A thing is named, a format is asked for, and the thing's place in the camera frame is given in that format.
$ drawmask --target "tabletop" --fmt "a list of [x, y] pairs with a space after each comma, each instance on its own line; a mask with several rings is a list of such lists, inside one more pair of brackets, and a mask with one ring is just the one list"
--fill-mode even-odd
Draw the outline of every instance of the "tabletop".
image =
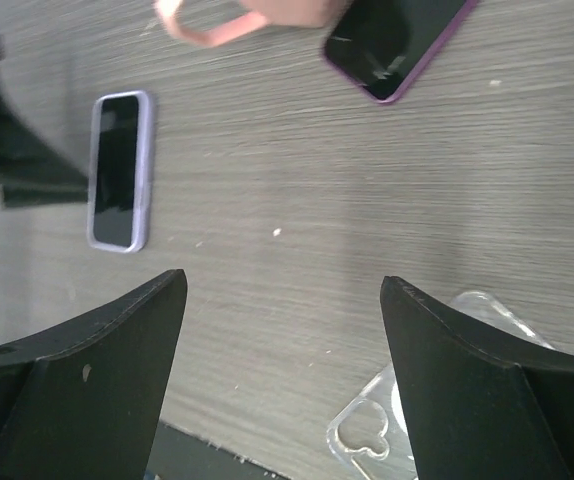
[[184, 268], [163, 418], [294, 480], [351, 478], [325, 430], [390, 361], [385, 275], [492, 292], [574, 352], [574, 0], [482, 1], [389, 107], [321, 60], [322, 30], [199, 50], [150, 2], [27, 0], [0, 31], [8, 100], [81, 166], [96, 98], [159, 101], [141, 253], [89, 248], [82, 205], [0, 211], [0, 342]]

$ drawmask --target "pink strap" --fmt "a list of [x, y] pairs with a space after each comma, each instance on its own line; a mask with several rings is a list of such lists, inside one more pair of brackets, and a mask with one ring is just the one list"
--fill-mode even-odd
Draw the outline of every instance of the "pink strap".
[[176, 20], [182, 4], [183, 0], [157, 0], [155, 3], [156, 13], [169, 35], [202, 47], [218, 47], [271, 23], [264, 15], [258, 12], [249, 12], [216, 28], [200, 32], [183, 27]]

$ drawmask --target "purple smartphone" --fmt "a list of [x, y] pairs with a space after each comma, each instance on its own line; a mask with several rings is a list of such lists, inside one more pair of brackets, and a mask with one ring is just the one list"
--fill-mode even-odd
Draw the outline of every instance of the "purple smartphone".
[[382, 104], [398, 100], [477, 0], [354, 0], [323, 54]]

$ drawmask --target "gray wood grain surface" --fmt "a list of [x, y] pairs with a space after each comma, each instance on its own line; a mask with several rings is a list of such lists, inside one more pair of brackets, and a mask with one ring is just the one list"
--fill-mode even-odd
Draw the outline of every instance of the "gray wood grain surface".
[[[236, 9], [187, 6], [197, 25]], [[389, 359], [384, 275], [493, 292], [574, 352], [574, 0], [483, 1], [393, 107], [321, 61], [322, 31], [196, 50], [151, 20], [147, 1], [0, 0], [5, 90], [81, 165], [95, 98], [160, 101], [142, 253], [88, 248], [82, 207], [0, 212], [0, 341], [185, 268], [164, 418], [296, 480], [350, 478], [324, 433]]]

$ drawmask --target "smartphone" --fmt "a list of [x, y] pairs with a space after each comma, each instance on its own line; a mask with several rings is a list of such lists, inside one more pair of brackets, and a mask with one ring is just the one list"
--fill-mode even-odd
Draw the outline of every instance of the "smartphone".
[[94, 104], [87, 238], [119, 253], [147, 242], [154, 98], [143, 90], [105, 95]]
[[354, 0], [325, 58], [378, 103], [400, 99], [477, 0]]

